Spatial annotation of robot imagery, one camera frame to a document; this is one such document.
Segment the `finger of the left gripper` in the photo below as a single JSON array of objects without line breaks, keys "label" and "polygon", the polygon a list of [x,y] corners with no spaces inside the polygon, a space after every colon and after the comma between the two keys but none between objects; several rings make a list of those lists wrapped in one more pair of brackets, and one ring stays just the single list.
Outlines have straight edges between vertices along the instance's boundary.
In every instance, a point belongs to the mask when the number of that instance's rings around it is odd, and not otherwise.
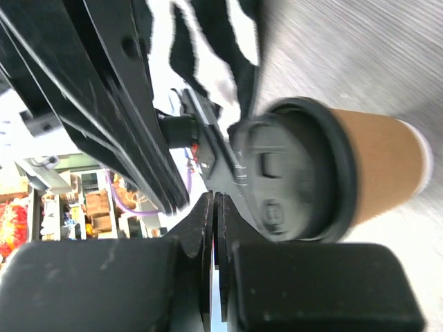
[{"label": "finger of the left gripper", "polygon": [[[136,17],[135,6],[133,10],[136,31],[143,41],[147,55],[146,42],[139,31],[140,24]],[[61,35],[61,31],[53,23],[44,21],[44,11],[40,6],[2,7],[1,65],[3,72],[31,109],[42,107],[53,111],[81,152],[124,176],[144,192],[133,182],[121,163],[120,152],[115,145],[60,91],[44,70],[39,59],[39,52],[51,38],[61,37]],[[173,207],[157,206],[157,208],[166,214],[173,211]]]},{"label": "finger of the left gripper", "polygon": [[133,182],[156,206],[188,200],[153,106],[131,1],[41,1],[61,31],[39,52],[50,79],[115,145]]}]

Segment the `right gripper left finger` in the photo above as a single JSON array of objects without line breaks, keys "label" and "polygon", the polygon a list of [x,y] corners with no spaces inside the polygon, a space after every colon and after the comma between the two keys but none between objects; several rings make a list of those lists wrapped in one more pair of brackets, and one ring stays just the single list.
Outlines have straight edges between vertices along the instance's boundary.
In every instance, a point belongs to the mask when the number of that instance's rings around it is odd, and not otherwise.
[{"label": "right gripper left finger", "polygon": [[1,271],[2,331],[209,331],[213,194],[155,239],[32,241]]}]

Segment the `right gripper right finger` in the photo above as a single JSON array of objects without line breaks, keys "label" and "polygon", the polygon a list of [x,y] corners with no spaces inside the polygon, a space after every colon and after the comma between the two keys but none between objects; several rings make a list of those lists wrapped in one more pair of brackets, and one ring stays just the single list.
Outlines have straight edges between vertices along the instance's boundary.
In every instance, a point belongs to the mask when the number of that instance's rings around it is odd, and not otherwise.
[{"label": "right gripper right finger", "polygon": [[229,331],[423,331],[394,253],[374,243],[274,243],[229,196],[214,206],[221,319]]}]

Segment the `black plastic cup lid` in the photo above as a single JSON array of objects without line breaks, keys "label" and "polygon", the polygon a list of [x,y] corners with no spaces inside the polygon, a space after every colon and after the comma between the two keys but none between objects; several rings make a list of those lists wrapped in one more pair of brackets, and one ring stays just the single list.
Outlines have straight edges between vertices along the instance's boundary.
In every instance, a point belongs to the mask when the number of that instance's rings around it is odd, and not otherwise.
[{"label": "black plastic cup lid", "polygon": [[338,241],[356,213],[356,158],[324,104],[286,98],[231,136],[235,180],[252,223],[274,241]]}]

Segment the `single brown paper cup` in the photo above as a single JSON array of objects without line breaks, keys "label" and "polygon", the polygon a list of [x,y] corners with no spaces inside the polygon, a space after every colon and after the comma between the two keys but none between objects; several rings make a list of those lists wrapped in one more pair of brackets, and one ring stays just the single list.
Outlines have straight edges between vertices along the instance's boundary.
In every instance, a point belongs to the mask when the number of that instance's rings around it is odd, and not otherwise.
[{"label": "single brown paper cup", "polygon": [[423,133],[389,116],[334,109],[356,157],[357,225],[409,201],[433,175],[433,152]]}]

